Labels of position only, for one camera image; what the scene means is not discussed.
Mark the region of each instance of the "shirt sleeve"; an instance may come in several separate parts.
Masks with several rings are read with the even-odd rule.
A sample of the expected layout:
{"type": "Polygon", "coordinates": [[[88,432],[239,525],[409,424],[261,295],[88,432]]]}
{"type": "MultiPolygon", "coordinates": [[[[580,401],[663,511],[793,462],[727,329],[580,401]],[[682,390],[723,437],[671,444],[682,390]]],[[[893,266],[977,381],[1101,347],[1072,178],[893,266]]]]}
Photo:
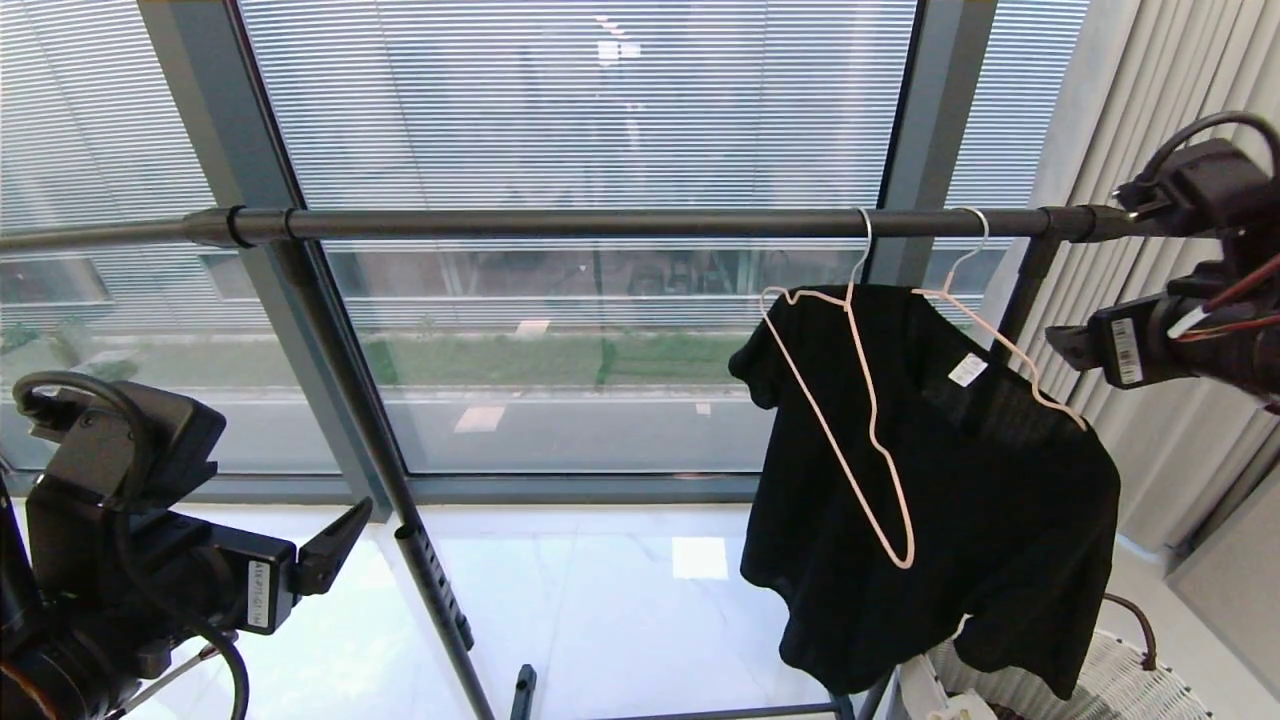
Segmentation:
{"type": "Polygon", "coordinates": [[[1076,518],[1046,532],[983,583],[965,607],[973,618],[955,641],[961,660],[983,673],[1023,667],[1057,697],[1071,697],[1115,546],[1115,507],[1096,510],[1088,521],[1076,518]]]}
{"type": "MultiPolygon", "coordinates": [[[[774,300],[773,307],[769,309],[769,320],[787,343],[787,351],[792,357],[796,356],[796,328],[791,322],[795,310],[785,297],[774,300]]],[[[751,402],[764,410],[777,407],[781,401],[782,382],[791,374],[782,351],[778,350],[778,341],[764,320],[755,327],[746,345],[728,359],[728,372],[746,383],[751,391],[751,402]]]]}

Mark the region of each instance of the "glass pane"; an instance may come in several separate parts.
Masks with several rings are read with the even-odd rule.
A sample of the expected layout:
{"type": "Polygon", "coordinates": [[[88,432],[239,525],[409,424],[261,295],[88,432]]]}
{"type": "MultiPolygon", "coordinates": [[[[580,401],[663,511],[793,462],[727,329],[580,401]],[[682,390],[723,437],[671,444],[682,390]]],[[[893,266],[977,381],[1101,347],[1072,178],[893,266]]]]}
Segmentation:
{"type": "MultiPolygon", "coordinates": [[[[312,208],[874,205],[914,0],[243,0],[312,208]]],[[[859,240],[326,242],[413,471],[754,471],[726,369],[859,240]]]]}
{"type": "MultiPolygon", "coordinates": [[[[137,3],[5,0],[0,13],[0,229],[147,220],[214,204],[137,3]]],[[[27,436],[9,386],[33,370],[77,369],[224,413],[229,427],[214,452],[223,470],[337,471],[247,277],[224,277],[228,258],[239,265],[175,242],[0,259],[5,457],[38,469],[51,452],[27,436]]]]}
{"type": "MultiPolygon", "coordinates": [[[[1088,0],[1000,0],[996,5],[947,205],[1024,208],[1028,204],[1044,133],[1088,5],[1088,0]]],[[[961,265],[959,284],[952,290],[970,307],[982,304],[987,282],[1000,264],[998,254],[1011,240],[991,238],[989,250],[961,265]]],[[[951,264],[978,242],[979,238],[934,243],[925,284],[941,287],[951,264]]],[[[948,313],[960,316],[954,310],[948,313]]]]}

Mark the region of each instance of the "grass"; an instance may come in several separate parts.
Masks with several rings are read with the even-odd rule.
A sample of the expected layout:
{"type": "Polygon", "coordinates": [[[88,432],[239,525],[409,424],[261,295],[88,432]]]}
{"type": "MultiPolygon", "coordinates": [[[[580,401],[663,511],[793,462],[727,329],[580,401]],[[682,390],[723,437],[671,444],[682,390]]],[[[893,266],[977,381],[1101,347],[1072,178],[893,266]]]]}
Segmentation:
{"type": "MultiPolygon", "coordinates": [[[[609,387],[623,384],[735,383],[726,364],[745,336],[645,333],[367,337],[365,356],[380,386],[609,387]]],[[[114,348],[91,343],[82,355],[114,348]]],[[[133,380],[157,387],[294,386],[293,372],[274,341],[151,343],[136,347],[133,380]]],[[[44,341],[0,357],[0,378],[58,369],[44,341]]]]}

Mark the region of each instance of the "clothing rack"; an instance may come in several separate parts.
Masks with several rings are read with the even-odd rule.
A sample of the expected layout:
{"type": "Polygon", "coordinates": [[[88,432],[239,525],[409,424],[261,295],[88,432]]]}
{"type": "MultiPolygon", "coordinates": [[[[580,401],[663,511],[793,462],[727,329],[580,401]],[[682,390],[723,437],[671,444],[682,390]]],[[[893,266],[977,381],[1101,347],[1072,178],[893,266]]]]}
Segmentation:
{"type": "MultiPolygon", "coordinates": [[[[1061,242],[1101,242],[1133,234],[1149,234],[1123,210],[1101,205],[1039,209],[982,210],[996,237],[1029,237],[1030,246],[1018,270],[1000,332],[1016,341],[1027,323],[1041,284],[1061,242]]],[[[968,210],[868,210],[881,240],[909,241],[913,237],[979,237],[982,222],[968,210]]],[[[0,241],[0,256],[29,252],[82,251],[119,245],[155,245],[191,241],[228,250],[274,242],[355,238],[495,238],[495,237],[865,237],[863,217],[856,210],[302,210],[214,208],[180,219],[118,223],[65,229],[12,233],[0,241]]],[[[300,302],[316,302],[315,296],[300,302]]],[[[329,307],[306,307],[329,313],[329,307]]],[[[1005,363],[1009,352],[996,345],[993,359],[1005,363]]],[[[366,428],[380,432],[379,427],[366,428]]],[[[403,474],[392,474],[387,493],[402,527],[396,539],[404,555],[413,583],[444,644],[458,682],[479,720],[494,720],[493,706],[468,655],[470,625],[453,598],[444,569],[426,534],[403,474]]],[[[832,696],[826,703],[781,707],[713,710],[676,715],[646,715],[609,720],[731,720],[831,712],[840,720],[869,720],[884,694],[884,675],[854,714],[847,696],[832,696]]],[[[527,720],[532,711],[538,674],[531,665],[520,669],[511,720],[527,720]]]]}

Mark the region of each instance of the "white floor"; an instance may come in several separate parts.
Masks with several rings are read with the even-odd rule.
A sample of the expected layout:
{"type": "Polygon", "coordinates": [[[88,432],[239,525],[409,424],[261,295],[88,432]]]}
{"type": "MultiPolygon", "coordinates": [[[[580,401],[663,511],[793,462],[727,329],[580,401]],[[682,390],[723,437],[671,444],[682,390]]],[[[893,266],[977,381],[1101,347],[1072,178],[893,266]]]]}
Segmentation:
{"type": "MultiPolygon", "coordinates": [[[[306,539],[339,509],[188,507],[246,529],[306,539]]],[[[782,602],[737,577],[745,507],[426,509],[475,630],[471,657],[498,717],[516,673],[538,670],[545,720],[822,702],[777,657],[782,602]]],[[[1142,605],[1161,659],[1220,720],[1280,717],[1267,694],[1165,587],[1117,548],[1112,591],[1142,605]]],[[[1101,625],[1140,641],[1117,609],[1101,625]]],[[[390,528],[371,527],[333,592],[307,598],[275,637],[242,639],[251,717],[468,717],[408,583],[390,528]]],[[[205,664],[137,717],[225,717],[230,682],[205,664]]]]}

